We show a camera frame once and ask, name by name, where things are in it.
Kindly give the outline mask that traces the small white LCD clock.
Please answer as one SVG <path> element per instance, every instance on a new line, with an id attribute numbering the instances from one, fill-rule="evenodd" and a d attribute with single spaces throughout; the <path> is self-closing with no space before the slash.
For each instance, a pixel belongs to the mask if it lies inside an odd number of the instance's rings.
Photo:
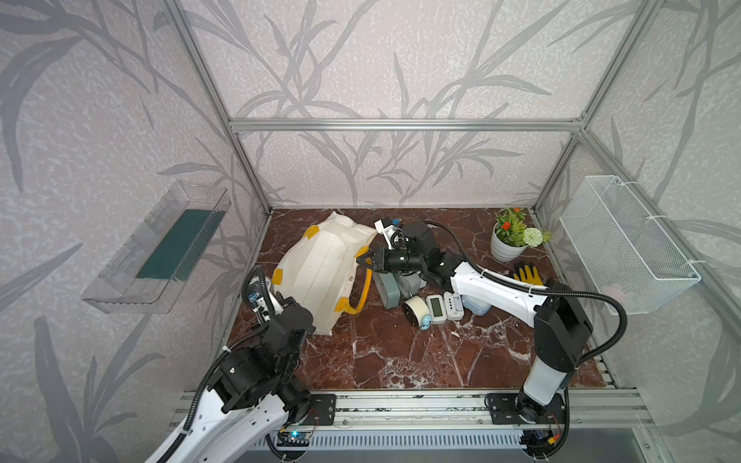
<path id="1" fill-rule="evenodd" d="M 452 292 L 444 293 L 444 309 L 447 316 L 447 320 L 459 321 L 463 319 L 465 310 L 462 305 L 461 298 L 458 294 Z"/>

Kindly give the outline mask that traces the white canvas tote bag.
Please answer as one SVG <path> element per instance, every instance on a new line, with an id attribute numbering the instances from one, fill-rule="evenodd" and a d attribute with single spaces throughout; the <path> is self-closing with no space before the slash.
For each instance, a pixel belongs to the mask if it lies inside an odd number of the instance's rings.
<path id="1" fill-rule="evenodd" d="M 376 230 L 337 212 L 312 225 L 283 256 L 271 289 L 293 298 L 314 318 L 315 333 L 330 336 L 350 309 L 358 256 L 368 252 Z"/>

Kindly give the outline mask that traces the clear plastic wall shelf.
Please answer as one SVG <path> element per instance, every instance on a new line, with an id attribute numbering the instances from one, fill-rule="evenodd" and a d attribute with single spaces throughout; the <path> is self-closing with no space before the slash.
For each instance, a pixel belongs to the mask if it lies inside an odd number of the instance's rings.
<path id="1" fill-rule="evenodd" d="M 168 314 L 231 205 L 225 187 L 175 181 L 82 300 L 106 314 Z"/>

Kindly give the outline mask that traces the grey blue square clock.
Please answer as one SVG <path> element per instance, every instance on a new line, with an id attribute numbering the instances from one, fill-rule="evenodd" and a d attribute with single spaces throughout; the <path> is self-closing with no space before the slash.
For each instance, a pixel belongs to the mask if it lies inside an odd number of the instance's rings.
<path id="1" fill-rule="evenodd" d="M 426 281 L 421 278 L 419 272 L 397 275 L 396 281 L 404 299 L 416 296 L 426 286 Z"/>

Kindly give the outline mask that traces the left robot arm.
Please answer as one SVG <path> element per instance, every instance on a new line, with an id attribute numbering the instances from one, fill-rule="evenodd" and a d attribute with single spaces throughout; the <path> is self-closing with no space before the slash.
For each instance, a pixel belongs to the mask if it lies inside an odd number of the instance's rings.
<path id="1" fill-rule="evenodd" d="M 313 315 L 293 298 L 274 295 L 259 265 L 249 271 L 240 293 L 256 326 L 223 347 L 185 418 L 150 461 L 235 462 L 260 439 L 308 415 L 311 394 L 295 372 L 315 331 Z"/>

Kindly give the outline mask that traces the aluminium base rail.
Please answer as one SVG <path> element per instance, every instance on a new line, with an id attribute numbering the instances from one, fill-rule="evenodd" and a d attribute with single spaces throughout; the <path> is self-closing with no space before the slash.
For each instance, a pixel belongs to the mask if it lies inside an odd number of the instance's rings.
<path id="1" fill-rule="evenodd" d="M 548 428 L 565 423 L 565 407 L 559 405 L 538 424 L 523 421 L 501 406 L 490 410 L 490 390 L 343 390 L 333 391 L 330 411 L 316 408 L 301 430 L 421 430 Z M 637 428 L 652 426 L 648 407 L 635 389 L 572 389 L 569 392 L 571 428 Z"/>

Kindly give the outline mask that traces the yellow work glove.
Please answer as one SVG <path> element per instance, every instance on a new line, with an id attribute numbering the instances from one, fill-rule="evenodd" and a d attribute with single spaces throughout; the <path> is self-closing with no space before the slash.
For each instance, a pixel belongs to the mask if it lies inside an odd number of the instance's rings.
<path id="1" fill-rule="evenodd" d="M 543 286 L 538 268 L 528 262 L 519 262 L 511 272 L 511 277 L 516 281 L 533 286 Z"/>

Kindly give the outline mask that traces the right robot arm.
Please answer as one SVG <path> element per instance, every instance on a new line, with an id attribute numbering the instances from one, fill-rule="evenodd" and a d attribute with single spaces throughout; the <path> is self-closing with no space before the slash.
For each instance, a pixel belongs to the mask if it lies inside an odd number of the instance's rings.
<path id="1" fill-rule="evenodd" d="M 582 364 L 623 338 L 627 312 L 616 299 L 602 293 L 575 291 L 562 284 L 524 283 L 478 266 L 462 249 L 445 252 L 434 236 L 438 226 L 432 221 L 403 225 L 383 218 L 377 221 L 376 229 L 384 244 L 358 255 L 357 264 L 376 273 L 417 273 L 438 289 L 478 299 L 533 328 L 536 360 L 515 407 L 520 415 L 534 421 L 546 414 L 554 397 L 567 389 Z M 587 347 L 594 328 L 580 303 L 583 299 L 608 304 L 619 316 L 615 333 L 594 349 Z"/>

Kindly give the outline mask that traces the potted artificial flower plant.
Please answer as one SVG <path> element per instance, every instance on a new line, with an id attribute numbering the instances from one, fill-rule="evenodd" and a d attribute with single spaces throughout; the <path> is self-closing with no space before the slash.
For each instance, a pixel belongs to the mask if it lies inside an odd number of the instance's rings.
<path id="1" fill-rule="evenodd" d="M 551 238 L 552 233 L 549 231 L 526 223 L 522 208 L 507 208 L 497 216 L 490 251 L 494 260 L 506 264 L 521 256 L 526 248 L 538 248 Z"/>

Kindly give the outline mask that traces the blue twin bell alarm clock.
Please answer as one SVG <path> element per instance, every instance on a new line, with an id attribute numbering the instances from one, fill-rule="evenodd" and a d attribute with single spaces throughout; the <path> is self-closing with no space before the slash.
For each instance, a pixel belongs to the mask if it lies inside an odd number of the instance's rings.
<path id="1" fill-rule="evenodd" d="M 432 317 L 426 301 L 420 296 L 414 296 L 403 302 L 403 313 L 409 323 L 420 330 L 430 329 Z"/>

